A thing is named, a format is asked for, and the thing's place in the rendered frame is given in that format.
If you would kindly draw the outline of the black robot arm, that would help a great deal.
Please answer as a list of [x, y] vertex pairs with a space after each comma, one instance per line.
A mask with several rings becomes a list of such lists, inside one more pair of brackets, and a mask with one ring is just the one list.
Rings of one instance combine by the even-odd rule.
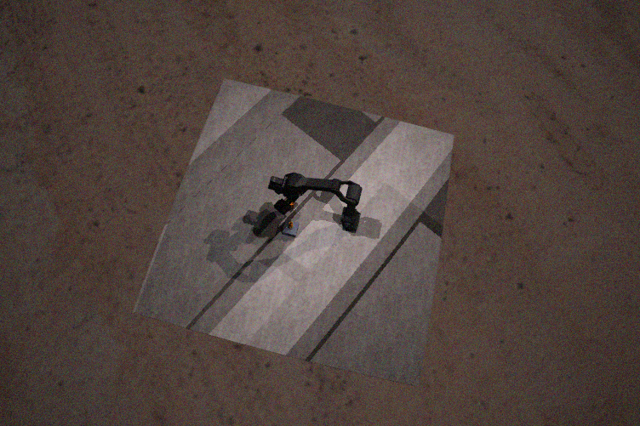
[[[348, 185], [346, 197], [340, 192], [341, 185]], [[274, 190], [278, 195], [295, 197], [299, 193], [303, 194], [304, 190], [320, 190], [329, 191], [338, 196], [338, 198], [347, 204], [343, 208], [340, 222], [343, 224], [343, 230], [356, 233], [360, 219], [360, 212], [355, 208], [359, 203], [362, 193], [362, 187], [350, 180], [341, 181], [339, 179], [314, 179], [306, 178], [300, 173], [285, 174], [284, 179], [271, 176], [268, 189]]]

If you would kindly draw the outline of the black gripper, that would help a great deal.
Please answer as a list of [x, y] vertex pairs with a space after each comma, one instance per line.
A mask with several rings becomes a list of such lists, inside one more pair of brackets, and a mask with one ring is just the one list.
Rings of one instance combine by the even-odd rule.
[[289, 205], [291, 202], [295, 202], [300, 196], [303, 196], [306, 193], [307, 190], [303, 191], [303, 194], [298, 194], [295, 197], [291, 197], [288, 196], [288, 194], [286, 193], [286, 197], [287, 200], [285, 201], [284, 199], [278, 200], [275, 204], [274, 204], [274, 208], [276, 208], [276, 210], [278, 210], [278, 212], [280, 212], [280, 214], [284, 215], [290, 208], [291, 206]]

